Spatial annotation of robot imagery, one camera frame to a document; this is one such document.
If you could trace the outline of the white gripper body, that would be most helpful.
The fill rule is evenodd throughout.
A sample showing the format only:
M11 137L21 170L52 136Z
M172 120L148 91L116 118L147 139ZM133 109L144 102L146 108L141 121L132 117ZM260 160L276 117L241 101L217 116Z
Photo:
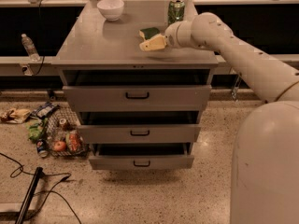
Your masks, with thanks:
M165 30L166 44L171 48L192 48L192 23L190 21L177 21Z

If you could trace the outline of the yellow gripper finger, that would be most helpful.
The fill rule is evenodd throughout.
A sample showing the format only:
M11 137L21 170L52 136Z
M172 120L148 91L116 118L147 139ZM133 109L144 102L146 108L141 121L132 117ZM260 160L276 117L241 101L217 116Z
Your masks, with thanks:
M155 35L152 38L143 41L139 47L142 51L164 49L166 47L165 37L161 34Z

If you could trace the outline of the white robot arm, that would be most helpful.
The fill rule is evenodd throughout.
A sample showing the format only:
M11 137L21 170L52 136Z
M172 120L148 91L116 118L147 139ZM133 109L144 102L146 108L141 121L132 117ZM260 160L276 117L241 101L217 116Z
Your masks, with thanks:
M216 15L202 13L140 44L218 52L264 104L241 124L231 172L231 224L299 224L298 71L237 38Z

